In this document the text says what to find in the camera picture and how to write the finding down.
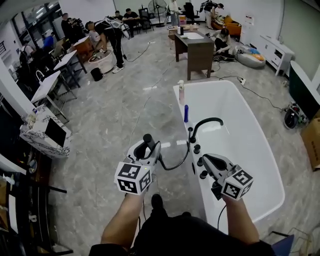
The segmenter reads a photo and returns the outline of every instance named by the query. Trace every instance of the fan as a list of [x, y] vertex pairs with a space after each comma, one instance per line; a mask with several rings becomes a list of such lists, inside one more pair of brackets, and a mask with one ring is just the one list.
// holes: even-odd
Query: fan
[[158, 14], [159, 25], [156, 25], [157, 28], [161, 28], [165, 26], [163, 23], [160, 22], [160, 14], [163, 14], [166, 12], [166, 6], [167, 6], [167, 3], [164, 0], [152, 0], [148, 5], [148, 8], [151, 13]]

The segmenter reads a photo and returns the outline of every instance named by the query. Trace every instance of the monitor screen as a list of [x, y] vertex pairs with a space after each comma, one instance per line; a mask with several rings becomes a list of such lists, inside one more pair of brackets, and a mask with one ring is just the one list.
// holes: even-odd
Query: monitor screen
[[67, 133], [52, 118], [49, 120], [45, 134], [58, 145], [64, 147]]

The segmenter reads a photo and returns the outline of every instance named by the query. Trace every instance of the black trash bin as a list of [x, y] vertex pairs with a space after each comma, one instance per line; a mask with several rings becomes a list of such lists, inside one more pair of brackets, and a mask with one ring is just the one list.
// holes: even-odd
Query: black trash bin
[[100, 81], [103, 78], [103, 75], [101, 74], [100, 68], [96, 67], [91, 70], [91, 75], [94, 79], [94, 81]]

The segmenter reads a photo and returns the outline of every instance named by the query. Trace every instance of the white sneaker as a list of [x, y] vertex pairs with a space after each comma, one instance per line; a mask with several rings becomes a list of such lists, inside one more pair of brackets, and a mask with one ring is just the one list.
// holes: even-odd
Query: white sneaker
[[115, 73], [118, 73], [119, 71], [123, 70], [124, 67], [115, 67], [113, 70], [112, 70], [112, 73], [115, 74]]

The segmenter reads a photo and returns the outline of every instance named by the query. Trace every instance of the power strip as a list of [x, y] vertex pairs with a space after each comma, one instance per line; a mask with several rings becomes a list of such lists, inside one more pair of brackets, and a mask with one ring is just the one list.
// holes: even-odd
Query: power strip
[[236, 79], [238, 79], [239, 83], [242, 84], [242, 86], [244, 86], [247, 81], [246, 79], [244, 79], [242, 77], [237, 77]]

